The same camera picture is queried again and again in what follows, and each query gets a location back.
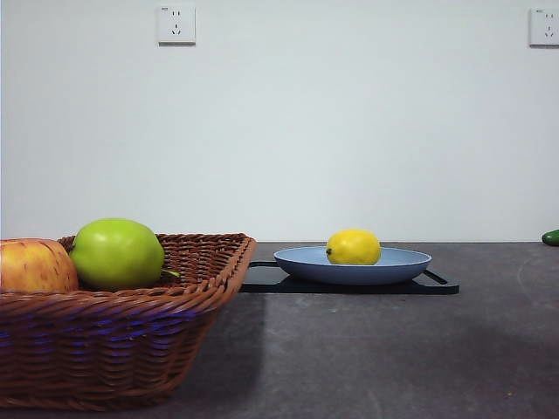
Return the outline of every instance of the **cucumber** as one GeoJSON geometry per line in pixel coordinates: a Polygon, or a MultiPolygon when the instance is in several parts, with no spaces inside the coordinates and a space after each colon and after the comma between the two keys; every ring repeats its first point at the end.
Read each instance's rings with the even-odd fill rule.
{"type": "Polygon", "coordinates": [[[542,236],[542,241],[550,246],[559,246],[559,230],[548,231],[542,236]]]}

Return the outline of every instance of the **apple stem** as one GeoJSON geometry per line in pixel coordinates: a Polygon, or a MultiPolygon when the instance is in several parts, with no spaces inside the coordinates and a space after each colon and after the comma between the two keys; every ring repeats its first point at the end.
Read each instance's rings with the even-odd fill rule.
{"type": "Polygon", "coordinates": [[[169,269],[161,269],[161,271],[170,273],[171,275],[173,275],[174,277],[177,277],[177,278],[181,277],[181,274],[178,273],[177,271],[170,271],[169,269]]]}

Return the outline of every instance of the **power socket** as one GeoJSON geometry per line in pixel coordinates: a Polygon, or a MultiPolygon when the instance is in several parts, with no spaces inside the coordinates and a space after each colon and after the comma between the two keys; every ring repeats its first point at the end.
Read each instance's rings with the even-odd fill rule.
{"type": "Polygon", "coordinates": [[[559,9],[530,10],[530,45],[559,46],[559,9]]]}
{"type": "Polygon", "coordinates": [[[160,45],[196,43],[196,8],[193,4],[168,4],[159,7],[160,45]]]}

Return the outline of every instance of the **blue plate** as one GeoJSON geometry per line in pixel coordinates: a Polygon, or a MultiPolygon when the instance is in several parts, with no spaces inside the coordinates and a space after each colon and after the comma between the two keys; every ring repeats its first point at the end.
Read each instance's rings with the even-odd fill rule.
{"type": "Polygon", "coordinates": [[[415,278],[431,262],[418,251],[381,247],[375,264],[331,264],[326,246],[298,247],[276,251],[278,266],[299,279],[338,285],[386,285],[415,278]]]}

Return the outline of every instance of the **gray countertop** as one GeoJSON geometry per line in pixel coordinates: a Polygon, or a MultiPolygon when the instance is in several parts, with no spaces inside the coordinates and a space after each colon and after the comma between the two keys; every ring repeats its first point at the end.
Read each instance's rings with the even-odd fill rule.
{"type": "MultiPolygon", "coordinates": [[[[300,245],[309,244],[259,244],[253,259],[300,245]]],[[[167,402],[0,417],[559,417],[559,248],[383,245],[429,253],[430,268],[457,279],[460,293],[240,293],[167,402]]]]}

